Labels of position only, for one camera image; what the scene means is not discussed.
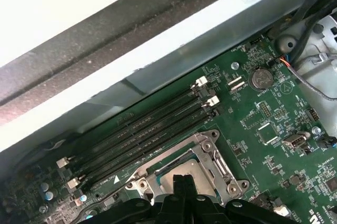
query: screw hole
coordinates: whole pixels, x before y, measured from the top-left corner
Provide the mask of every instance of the screw hole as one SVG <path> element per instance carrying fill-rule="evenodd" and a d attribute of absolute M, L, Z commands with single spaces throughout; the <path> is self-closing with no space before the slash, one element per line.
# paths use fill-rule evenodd
<path fill-rule="evenodd" d="M 141 188 L 145 188 L 145 187 L 146 187 L 146 184 L 145 184 L 144 182 L 141 182 L 141 183 L 139 184 L 139 186 L 140 186 Z"/>

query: integrated circuit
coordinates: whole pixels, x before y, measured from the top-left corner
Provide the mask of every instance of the integrated circuit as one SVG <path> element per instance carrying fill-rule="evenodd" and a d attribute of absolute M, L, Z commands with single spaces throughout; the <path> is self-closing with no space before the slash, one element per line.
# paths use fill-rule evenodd
<path fill-rule="evenodd" d="M 297 186 L 301 182 L 301 178 L 299 175 L 293 175 L 289 178 L 289 180 L 295 186 Z"/>
<path fill-rule="evenodd" d="M 325 182 L 326 186 L 329 188 L 330 192 L 337 190 L 337 178 L 333 177 Z"/>
<path fill-rule="evenodd" d="M 279 135 L 275 131 L 273 125 L 271 123 L 267 123 L 263 125 L 261 128 L 257 130 L 257 134 L 259 135 L 263 144 L 268 145 L 272 141 L 278 139 Z"/>

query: blue capacitor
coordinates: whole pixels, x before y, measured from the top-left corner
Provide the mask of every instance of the blue capacitor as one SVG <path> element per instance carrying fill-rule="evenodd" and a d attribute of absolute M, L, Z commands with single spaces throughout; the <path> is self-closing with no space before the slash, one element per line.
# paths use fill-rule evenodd
<path fill-rule="evenodd" d="M 46 200 L 52 200 L 53 198 L 54 198 L 54 194 L 51 192 L 51 191 L 48 191 L 48 192 L 46 192 L 46 194 L 44 195 L 44 198 L 46 199 Z"/>

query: chip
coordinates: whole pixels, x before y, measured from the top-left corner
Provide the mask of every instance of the chip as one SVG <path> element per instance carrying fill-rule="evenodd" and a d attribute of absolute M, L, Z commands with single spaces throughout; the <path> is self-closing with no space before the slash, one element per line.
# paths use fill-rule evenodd
<path fill-rule="evenodd" d="M 325 184 L 331 192 L 337 190 L 337 178 L 336 177 L 329 179 L 328 181 L 325 182 Z"/>
<path fill-rule="evenodd" d="M 289 188 L 289 187 L 290 187 L 290 182 L 289 182 L 289 180 L 283 181 L 282 184 L 283 184 L 283 186 L 284 186 L 285 188 Z"/>
<path fill-rule="evenodd" d="M 297 186 L 301 182 L 301 179 L 298 175 L 293 175 L 289 179 L 290 179 L 290 182 L 295 186 Z"/>
<path fill-rule="evenodd" d="M 278 173 L 279 173 L 279 169 L 276 168 L 276 167 L 274 167 L 274 168 L 272 169 L 272 173 L 273 173 L 274 175 L 278 174 Z"/>
<path fill-rule="evenodd" d="M 276 133 L 273 125 L 267 123 L 263 125 L 261 128 L 257 130 L 257 134 L 259 135 L 263 144 L 268 145 L 274 140 L 277 140 L 279 135 Z"/>
<path fill-rule="evenodd" d="M 70 206 L 70 207 L 75 207 L 75 206 L 76 206 L 76 203 L 72 201 L 72 202 L 70 202 L 69 206 Z"/>

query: screw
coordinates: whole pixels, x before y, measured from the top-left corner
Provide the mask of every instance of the screw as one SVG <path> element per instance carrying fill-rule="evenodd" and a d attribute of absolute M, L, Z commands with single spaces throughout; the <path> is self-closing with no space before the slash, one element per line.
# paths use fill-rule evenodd
<path fill-rule="evenodd" d="M 240 65 L 239 65 L 238 62 L 233 62 L 233 63 L 231 64 L 231 68 L 232 68 L 233 70 L 238 70 L 239 67 L 240 67 Z"/>
<path fill-rule="evenodd" d="M 205 198 L 204 196 L 202 196 L 202 195 L 196 196 L 196 199 L 197 199 L 198 201 L 205 201 L 205 200 L 206 200 L 206 198 Z"/>
<path fill-rule="evenodd" d="M 40 211 L 40 213 L 45 213 L 45 212 L 47 212 L 47 207 L 46 206 L 40 206 L 40 208 L 38 210 Z"/>
<path fill-rule="evenodd" d="M 240 202 L 233 202 L 232 205 L 235 207 L 242 207 L 242 204 Z"/>
<path fill-rule="evenodd" d="M 312 132 L 314 135 L 319 135 L 319 134 L 322 132 L 322 130 L 321 130 L 319 127 L 315 126 L 315 127 L 313 127 L 313 128 L 311 129 L 311 132 Z"/>

